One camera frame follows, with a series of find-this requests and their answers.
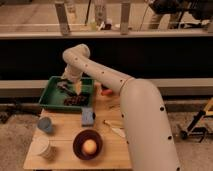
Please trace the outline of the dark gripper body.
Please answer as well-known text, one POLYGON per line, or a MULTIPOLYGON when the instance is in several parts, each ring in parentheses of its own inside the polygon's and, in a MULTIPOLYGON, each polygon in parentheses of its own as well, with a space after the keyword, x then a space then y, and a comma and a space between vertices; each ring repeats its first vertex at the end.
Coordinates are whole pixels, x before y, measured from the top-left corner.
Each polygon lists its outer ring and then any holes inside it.
POLYGON ((75 95, 75 92, 72 92, 71 90, 68 89, 68 84, 66 81, 60 81, 57 83, 57 87, 60 90, 65 91, 68 95, 75 95))

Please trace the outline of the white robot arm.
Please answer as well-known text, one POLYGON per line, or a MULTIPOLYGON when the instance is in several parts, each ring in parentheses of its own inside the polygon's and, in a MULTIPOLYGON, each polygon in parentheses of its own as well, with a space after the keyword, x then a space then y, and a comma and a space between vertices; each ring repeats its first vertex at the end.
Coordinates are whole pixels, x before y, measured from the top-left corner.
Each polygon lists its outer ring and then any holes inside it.
POLYGON ((126 140, 133 171, 181 171, 168 115, 159 89, 149 80, 134 78, 89 59, 85 44, 68 48, 63 79, 75 83, 82 73, 120 95, 126 140))

